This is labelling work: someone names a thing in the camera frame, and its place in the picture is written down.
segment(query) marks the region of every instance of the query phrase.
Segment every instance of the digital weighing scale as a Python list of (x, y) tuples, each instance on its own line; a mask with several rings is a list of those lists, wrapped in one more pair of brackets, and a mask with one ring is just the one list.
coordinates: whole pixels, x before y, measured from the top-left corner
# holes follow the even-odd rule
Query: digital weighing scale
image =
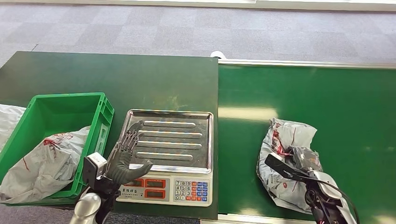
[(212, 204), (213, 114), (130, 110), (121, 136), (137, 121), (143, 133), (130, 169), (153, 162), (147, 175), (121, 185), (119, 202), (207, 207)]

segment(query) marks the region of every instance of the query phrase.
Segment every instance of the green tabletop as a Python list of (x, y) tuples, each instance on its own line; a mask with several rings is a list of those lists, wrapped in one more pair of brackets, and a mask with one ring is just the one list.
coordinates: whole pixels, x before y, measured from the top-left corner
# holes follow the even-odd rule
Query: green tabletop
[(361, 223), (396, 217), (396, 70), (219, 65), (219, 213), (312, 220), (276, 207), (255, 168), (268, 119), (317, 128), (311, 147)]
[[(219, 213), (312, 220), (276, 207), (255, 174), (268, 120), (276, 116), (318, 129), (311, 147), (319, 152), (325, 172), (352, 198), (362, 223), (396, 216), (395, 70), (217, 66), (217, 60), (198, 57), (18, 52), (0, 69), (0, 103), (26, 106), (35, 94), (103, 91), (116, 110), (109, 152), (132, 107), (217, 114), (217, 98), (211, 98), (217, 80), (210, 78), (217, 68)], [(161, 78), (173, 76), (179, 81)], [(200, 94), (172, 92), (190, 90), (194, 76)], [(209, 209), (118, 203), (116, 212), (215, 218), (217, 201)]]
[[(27, 106), (37, 94), (104, 92), (115, 109), (108, 156), (127, 111), (205, 111), (217, 129), (218, 62), (215, 58), (17, 52), (0, 69), (0, 104)], [(114, 212), (217, 218), (217, 131), (213, 202), (209, 207), (120, 203)]]

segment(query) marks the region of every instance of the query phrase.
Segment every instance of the white plastic bag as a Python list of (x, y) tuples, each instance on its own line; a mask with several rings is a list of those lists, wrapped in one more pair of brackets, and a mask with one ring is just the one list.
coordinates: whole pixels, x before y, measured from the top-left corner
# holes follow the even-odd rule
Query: white plastic bag
[(0, 185), (0, 202), (38, 201), (71, 183), (89, 130), (88, 126), (45, 138), (8, 170)]
[(267, 156), (275, 152), (285, 162), (289, 146), (309, 148), (316, 129), (307, 124), (272, 118), (267, 135), (262, 141), (257, 163), (257, 175), (277, 206), (311, 214), (305, 202), (305, 183), (283, 178), (265, 164)]
[(14, 131), (26, 108), (0, 104), (0, 152)]

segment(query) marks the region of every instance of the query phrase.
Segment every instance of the metal arm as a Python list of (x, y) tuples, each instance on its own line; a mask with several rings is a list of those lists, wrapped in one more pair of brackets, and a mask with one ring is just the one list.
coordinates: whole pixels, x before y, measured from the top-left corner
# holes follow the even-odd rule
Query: metal arm
[(122, 184), (146, 175), (153, 163), (146, 163), (134, 170), (129, 169), (134, 146), (142, 122), (133, 124), (115, 144), (109, 159), (99, 153), (84, 158), (83, 180), (87, 187), (79, 195), (70, 224), (103, 224), (120, 196)]
[(284, 178), (306, 184), (305, 202), (310, 206), (317, 224), (356, 224), (342, 194), (324, 184), (337, 187), (330, 175), (316, 170), (306, 173), (294, 169), (284, 163), (276, 153), (269, 154), (265, 164)]

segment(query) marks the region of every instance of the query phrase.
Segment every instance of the red display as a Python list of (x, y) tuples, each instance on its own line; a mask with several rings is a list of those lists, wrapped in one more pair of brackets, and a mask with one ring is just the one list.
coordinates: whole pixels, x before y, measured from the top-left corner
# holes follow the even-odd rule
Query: red display
[(143, 179), (136, 179), (134, 181), (131, 181), (128, 184), (124, 184), (126, 187), (143, 187), (144, 185), (144, 180)]
[(159, 179), (146, 179), (145, 187), (146, 188), (165, 188), (165, 180)]
[(146, 197), (146, 198), (164, 199), (165, 198), (165, 191), (164, 190), (146, 189), (144, 191), (144, 197)]

